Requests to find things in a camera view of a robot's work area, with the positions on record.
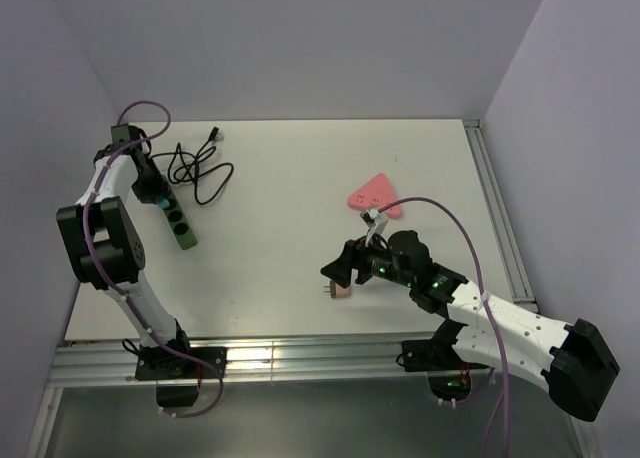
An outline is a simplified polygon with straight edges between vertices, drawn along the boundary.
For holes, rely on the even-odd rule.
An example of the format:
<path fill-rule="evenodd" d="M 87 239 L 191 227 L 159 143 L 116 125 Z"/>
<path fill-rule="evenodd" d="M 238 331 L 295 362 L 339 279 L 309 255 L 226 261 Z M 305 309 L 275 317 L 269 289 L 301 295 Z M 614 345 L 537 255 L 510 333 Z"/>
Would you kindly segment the blue plug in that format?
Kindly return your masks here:
<path fill-rule="evenodd" d="M 170 202 L 167 198 L 158 197 L 155 199 L 155 205 L 158 206 L 162 210 L 166 210 L 170 207 Z"/>

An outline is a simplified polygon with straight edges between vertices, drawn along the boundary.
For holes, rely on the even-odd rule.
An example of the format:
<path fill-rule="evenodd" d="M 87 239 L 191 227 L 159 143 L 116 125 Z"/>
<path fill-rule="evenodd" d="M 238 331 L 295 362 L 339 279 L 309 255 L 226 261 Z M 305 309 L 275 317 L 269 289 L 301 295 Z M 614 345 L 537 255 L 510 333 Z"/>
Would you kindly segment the pink plug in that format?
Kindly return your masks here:
<path fill-rule="evenodd" d="M 331 299 L 346 299 L 351 296 L 350 287 L 342 287 L 334 282 L 330 282 L 328 285 L 325 285 L 324 292 Z"/>

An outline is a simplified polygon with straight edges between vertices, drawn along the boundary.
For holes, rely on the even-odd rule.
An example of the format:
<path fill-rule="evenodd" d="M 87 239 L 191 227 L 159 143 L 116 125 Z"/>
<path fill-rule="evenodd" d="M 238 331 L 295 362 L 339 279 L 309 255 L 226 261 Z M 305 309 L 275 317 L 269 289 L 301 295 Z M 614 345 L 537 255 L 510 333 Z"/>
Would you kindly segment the green power strip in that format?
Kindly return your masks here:
<path fill-rule="evenodd" d="M 177 197 L 168 182 L 168 198 L 170 207 L 162 210 L 171 232 L 182 250 L 189 250 L 198 244 L 198 239 L 192 230 L 190 222 L 183 211 Z"/>

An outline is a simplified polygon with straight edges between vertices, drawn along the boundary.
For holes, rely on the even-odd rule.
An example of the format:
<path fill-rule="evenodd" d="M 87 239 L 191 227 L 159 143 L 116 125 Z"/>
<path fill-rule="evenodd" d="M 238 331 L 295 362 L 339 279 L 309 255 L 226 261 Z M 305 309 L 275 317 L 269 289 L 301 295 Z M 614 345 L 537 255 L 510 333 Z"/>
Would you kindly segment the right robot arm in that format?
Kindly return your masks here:
<path fill-rule="evenodd" d="M 421 310 L 444 320 L 432 346 L 438 364 L 506 370 L 546 391 L 582 421 L 596 419 L 620 372 L 594 324 L 550 319 L 482 294 L 477 283 L 435 262 L 413 230 L 387 240 L 379 235 L 349 240 L 320 272 L 343 288 L 371 278 L 406 287 Z"/>

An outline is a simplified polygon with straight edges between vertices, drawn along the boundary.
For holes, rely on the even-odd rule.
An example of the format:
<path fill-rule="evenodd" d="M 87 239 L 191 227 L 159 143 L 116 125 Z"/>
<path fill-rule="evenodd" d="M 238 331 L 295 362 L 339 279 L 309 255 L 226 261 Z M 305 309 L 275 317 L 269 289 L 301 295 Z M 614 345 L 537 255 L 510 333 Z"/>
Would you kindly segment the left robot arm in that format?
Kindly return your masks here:
<path fill-rule="evenodd" d="M 139 363 L 183 377 L 193 369 L 195 353 L 145 276 L 145 249 L 125 206 L 128 195 L 161 209 L 181 249 L 198 240 L 168 181 L 144 151 L 146 137 L 137 126 L 114 125 L 110 144 L 94 158 L 87 190 L 57 211 L 56 222 L 76 278 L 112 298 L 137 331 L 140 343 L 129 350 Z"/>

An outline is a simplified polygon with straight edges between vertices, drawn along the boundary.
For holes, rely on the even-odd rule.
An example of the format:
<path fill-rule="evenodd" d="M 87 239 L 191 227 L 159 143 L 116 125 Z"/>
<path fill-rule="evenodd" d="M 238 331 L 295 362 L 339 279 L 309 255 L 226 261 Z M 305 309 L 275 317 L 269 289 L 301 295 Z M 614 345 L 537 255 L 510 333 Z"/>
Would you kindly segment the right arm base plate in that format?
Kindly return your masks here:
<path fill-rule="evenodd" d="M 396 364 L 407 373 L 451 371 L 462 367 L 462 360 L 452 346 L 435 339 L 414 339 L 401 342 Z"/>

